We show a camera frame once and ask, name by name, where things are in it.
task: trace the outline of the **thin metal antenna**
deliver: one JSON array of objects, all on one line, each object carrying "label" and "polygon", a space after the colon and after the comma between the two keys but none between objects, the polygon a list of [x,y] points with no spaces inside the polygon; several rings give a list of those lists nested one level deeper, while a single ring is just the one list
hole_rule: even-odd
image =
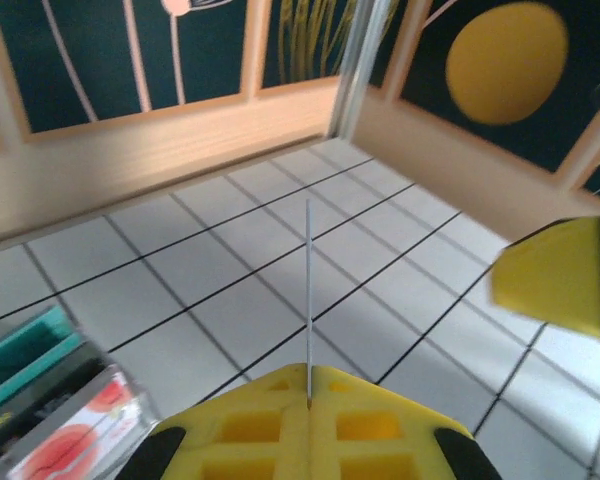
[{"label": "thin metal antenna", "polygon": [[311,408],[311,371],[313,366],[313,282],[311,253],[313,235],[311,233],[311,199],[307,198],[306,214],[306,255],[307,255],[307,408]]}]

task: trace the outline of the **yellow circle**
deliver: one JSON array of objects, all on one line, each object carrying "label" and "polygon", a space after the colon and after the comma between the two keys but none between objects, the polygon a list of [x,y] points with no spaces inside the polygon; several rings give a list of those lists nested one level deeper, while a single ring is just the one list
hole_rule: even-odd
[{"label": "yellow circle", "polygon": [[567,49],[566,25],[550,7],[515,2],[493,8],[471,20],[451,46],[446,66],[451,97],[476,122],[518,122],[549,98]]}]

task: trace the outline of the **teal box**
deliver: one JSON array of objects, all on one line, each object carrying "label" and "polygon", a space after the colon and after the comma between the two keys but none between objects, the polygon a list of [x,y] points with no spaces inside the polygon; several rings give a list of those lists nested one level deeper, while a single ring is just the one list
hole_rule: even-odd
[{"label": "teal box", "polygon": [[52,307],[0,340],[0,404],[84,342]]}]

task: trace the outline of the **white tile floor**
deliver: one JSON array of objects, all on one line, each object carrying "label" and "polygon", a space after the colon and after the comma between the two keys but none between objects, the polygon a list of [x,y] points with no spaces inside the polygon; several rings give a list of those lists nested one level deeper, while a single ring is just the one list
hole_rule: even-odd
[{"label": "white tile floor", "polygon": [[318,363],[465,423],[505,479],[600,479],[600,343],[491,305],[506,242],[338,140],[1,251],[0,334],[60,303],[165,416],[303,361],[308,197]]}]

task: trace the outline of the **yellow plastic part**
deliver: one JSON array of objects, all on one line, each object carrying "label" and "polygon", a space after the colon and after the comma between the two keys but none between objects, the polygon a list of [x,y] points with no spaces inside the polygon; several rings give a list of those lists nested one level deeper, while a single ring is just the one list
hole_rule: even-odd
[{"label": "yellow plastic part", "polygon": [[505,249],[491,287],[508,310],[600,338],[600,218],[552,225]]},{"label": "yellow plastic part", "polygon": [[290,365],[160,424],[187,434],[163,480],[455,480],[436,428],[459,423],[331,367]]}]

